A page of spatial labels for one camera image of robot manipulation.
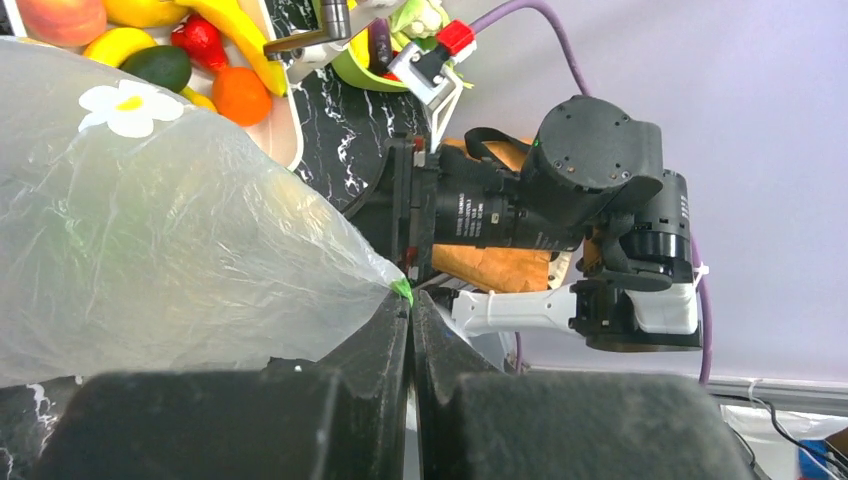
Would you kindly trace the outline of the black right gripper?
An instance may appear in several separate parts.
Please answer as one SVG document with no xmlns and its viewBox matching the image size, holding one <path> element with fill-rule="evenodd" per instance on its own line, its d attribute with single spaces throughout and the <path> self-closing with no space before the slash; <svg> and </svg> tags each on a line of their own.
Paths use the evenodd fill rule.
<svg viewBox="0 0 848 480">
<path fill-rule="evenodd" d="M 396 133 L 384 144 L 377 183 L 343 214 L 413 284 L 438 271 L 436 244 L 527 249 L 514 245 L 516 203 L 498 191 L 502 174 L 516 171 L 481 150 L 468 158 L 457 147 Z"/>
</svg>

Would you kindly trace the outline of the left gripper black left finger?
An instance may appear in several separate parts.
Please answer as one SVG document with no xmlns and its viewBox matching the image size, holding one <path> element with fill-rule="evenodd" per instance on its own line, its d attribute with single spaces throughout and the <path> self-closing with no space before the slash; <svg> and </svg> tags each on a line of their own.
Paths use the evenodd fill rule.
<svg viewBox="0 0 848 480">
<path fill-rule="evenodd" d="M 410 306 L 388 295 L 316 363 L 112 373 L 76 393 L 36 479 L 399 479 Z"/>
</svg>

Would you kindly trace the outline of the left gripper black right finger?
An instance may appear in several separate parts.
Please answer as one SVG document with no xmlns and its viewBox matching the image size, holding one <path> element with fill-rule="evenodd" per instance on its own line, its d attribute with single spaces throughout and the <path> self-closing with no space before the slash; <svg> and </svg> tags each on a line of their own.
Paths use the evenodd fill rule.
<svg viewBox="0 0 848 480">
<path fill-rule="evenodd" d="M 499 371 L 415 296 L 410 361 L 425 479 L 748 479 L 717 403 L 674 375 Z"/>
</svg>

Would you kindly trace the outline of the clear lemon print plastic bag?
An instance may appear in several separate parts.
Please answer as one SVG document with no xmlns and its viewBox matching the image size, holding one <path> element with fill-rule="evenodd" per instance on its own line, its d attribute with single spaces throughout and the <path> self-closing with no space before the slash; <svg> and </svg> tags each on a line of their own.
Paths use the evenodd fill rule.
<svg viewBox="0 0 848 480">
<path fill-rule="evenodd" d="M 1 383 L 317 360 L 409 297 L 234 123 L 105 65 L 1 41 Z"/>
</svg>

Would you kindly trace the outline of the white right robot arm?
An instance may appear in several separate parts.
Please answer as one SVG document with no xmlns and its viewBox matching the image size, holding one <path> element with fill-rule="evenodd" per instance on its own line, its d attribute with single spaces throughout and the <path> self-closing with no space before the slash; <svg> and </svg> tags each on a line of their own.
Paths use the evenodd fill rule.
<svg viewBox="0 0 848 480">
<path fill-rule="evenodd" d="M 457 293 L 451 316 L 470 335 L 550 329 L 598 350 L 680 351 L 704 345 L 687 196 L 657 125 L 576 95 L 529 143 L 483 127 L 463 147 L 394 135 L 344 214 L 412 284 L 433 272 L 438 245 L 582 251 L 575 283 Z"/>
</svg>

